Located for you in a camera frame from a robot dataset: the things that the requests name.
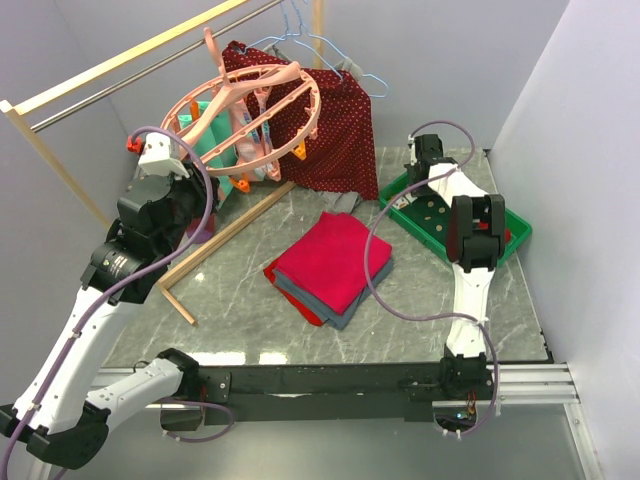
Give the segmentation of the dark green dotted sock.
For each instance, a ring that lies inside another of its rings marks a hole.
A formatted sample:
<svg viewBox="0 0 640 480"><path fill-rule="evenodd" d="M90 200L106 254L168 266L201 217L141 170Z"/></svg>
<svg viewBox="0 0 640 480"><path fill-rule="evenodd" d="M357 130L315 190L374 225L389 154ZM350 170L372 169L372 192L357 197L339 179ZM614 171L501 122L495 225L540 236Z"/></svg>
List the dark green dotted sock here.
<svg viewBox="0 0 640 480"><path fill-rule="evenodd" d="M419 197L400 212L408 219L408 231L416 238L431 236L444 244L450 217L449 207L436 198Z"/></svg>

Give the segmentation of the pink round clip hanger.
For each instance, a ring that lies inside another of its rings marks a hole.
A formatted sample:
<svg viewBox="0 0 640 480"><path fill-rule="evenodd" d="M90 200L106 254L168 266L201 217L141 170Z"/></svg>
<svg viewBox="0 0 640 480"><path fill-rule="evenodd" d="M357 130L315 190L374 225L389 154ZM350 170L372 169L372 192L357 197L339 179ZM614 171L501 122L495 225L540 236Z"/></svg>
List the pink round clip hanger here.
<svg viewBox="0 0 640 480"><path fill-rule="evenodd" d="M211 129L215 118L226 112L231 135L202 156L208 173L214 177L227 177L233 188L244 193L250 191L253 181L266 178L280 180L280 158L302 147L306 139L317 137L321 111L319 86L297 62L250 66L227 72L222 52L210 28L204 29L203 39L219 76L201 84L178 101L166 114L161 126L178 126L180 111L196 105L196 98L209 92L212 100L208 106L201 113L192 114L191 122L180 128L177 135L190 146L195 146ZM306 102L304 122L294 128L289 140L276 147L271 140L269 122L299 99Z"/></svg>

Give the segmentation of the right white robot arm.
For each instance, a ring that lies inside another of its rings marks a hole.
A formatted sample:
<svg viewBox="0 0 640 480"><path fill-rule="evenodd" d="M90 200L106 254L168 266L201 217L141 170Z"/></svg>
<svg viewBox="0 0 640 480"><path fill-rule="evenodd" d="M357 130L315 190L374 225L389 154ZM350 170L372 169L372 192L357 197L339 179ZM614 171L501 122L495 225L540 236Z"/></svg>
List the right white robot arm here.
<svg viewBox="0 0 640 480"><path fill-rule="evenodd" d="M412 194L437 196L449 208L445 249L454 273L453 312L458 316L451 322L438 378L444 395L460 399L492 384L482 328L488 321L489 287L506 246L505 200L478 187L446 157L438 135L411 137L408 146L408 183L429 181Z"/></svg>

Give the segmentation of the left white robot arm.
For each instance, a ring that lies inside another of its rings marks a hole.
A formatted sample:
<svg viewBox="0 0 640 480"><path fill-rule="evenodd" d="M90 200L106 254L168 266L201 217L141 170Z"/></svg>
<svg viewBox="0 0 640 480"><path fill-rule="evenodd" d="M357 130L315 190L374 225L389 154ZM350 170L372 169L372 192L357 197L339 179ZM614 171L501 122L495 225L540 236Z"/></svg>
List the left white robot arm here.
<svg viewBox="0 0 640 480"><path fill-rule="evenodd" d="M206 222L216 188L197 159L180 173L146 174L118 201L118 216L81 277L73 310L27 390L1 408L1 433L61 470L92 460L108 435L148 404L186 402L200 389L198 363L170 348L99 391L93 381L156 281L187 248L194 220Z"/></svg>

